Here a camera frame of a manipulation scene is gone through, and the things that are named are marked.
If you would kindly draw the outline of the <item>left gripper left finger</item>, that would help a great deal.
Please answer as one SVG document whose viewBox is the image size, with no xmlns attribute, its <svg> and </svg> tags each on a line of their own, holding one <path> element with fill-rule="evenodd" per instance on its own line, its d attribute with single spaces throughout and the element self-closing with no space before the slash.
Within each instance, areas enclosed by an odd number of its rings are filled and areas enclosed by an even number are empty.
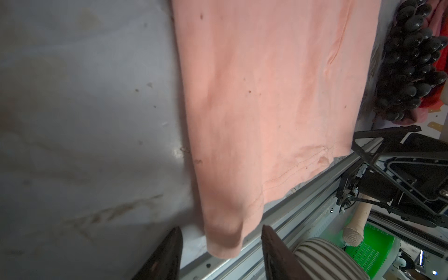
<svg viewBox="0 0 448 280">
<path fill-rule="evenodd" d="M 132 280 L 178 280 L 182 251 L 182 230 L 174 227 Z"/>
</svg>

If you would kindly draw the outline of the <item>pink graphic t-shirt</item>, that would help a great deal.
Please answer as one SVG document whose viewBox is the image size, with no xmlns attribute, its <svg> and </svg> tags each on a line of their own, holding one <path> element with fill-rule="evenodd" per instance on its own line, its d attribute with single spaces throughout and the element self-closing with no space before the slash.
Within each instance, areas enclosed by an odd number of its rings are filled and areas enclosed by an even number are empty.
<svg viewBox="0 0 448 280">
<path fill-rule="evenodd" d="M 173 1 L 208 252 L 350 153 L 380 1 Z"/>
</svg>

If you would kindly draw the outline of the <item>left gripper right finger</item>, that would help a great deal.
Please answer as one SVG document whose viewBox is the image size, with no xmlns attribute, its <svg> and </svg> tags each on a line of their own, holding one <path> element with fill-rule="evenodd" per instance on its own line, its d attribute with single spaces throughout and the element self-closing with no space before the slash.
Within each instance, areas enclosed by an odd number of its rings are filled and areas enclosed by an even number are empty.
<svg viewBox="0 0 448 280">
<path fill-rule="evenodd" d="M 262 226 L 261 241 L 267 280 L 311 280 L 272 227 Z"/>
</svg>

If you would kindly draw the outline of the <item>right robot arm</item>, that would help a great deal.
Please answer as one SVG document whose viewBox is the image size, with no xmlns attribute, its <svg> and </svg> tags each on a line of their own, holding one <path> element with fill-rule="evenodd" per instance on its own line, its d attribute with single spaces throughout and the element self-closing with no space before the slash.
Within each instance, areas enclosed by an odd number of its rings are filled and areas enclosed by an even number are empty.
<svg viewBox="0 0 448 280">
<path fill-rule="evenodd" d="M 421 127 L 358 131 L 352 150 L 360 157 L 343 173 L 337 205 L 376 205 L 430 228 L 448 226 L 448 145 Z"/>
</svg>

